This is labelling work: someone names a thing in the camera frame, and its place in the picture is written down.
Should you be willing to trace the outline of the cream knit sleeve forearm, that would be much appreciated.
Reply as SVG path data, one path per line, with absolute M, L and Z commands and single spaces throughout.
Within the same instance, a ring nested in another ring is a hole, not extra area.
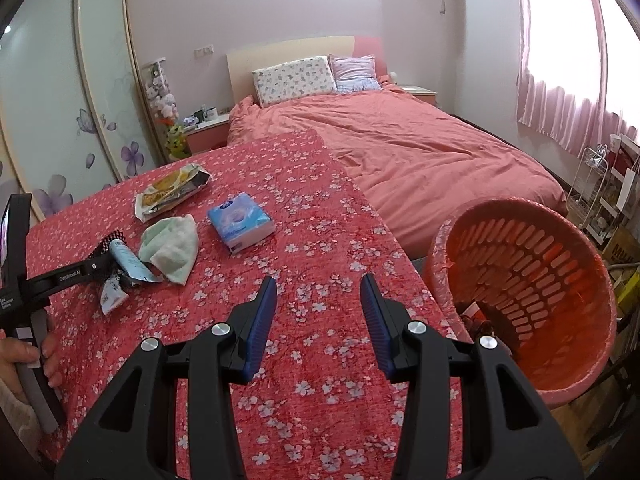
M 38 458 L 42 437 L 38 417 L 29 404 L 17 399 L 3 380 L 0 380 L 0 406 L 22 445 L 33 458 Z

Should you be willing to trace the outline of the person's left hand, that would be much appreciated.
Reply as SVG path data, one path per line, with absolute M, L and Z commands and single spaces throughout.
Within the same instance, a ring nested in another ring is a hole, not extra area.
M 47 334 L 38 349 L 25 341 L 6 336 L 1 332 L 1 380 L 10 391 L 23 403 L 28 403 L 27 396 L 17 374 L 17 364 L 30 364 L 40 359 L 43 351 L 43 373 L 48 378 L 51 388 L 58 388 L 63 381 L 58 358 L 58 342 L 55 336 Z

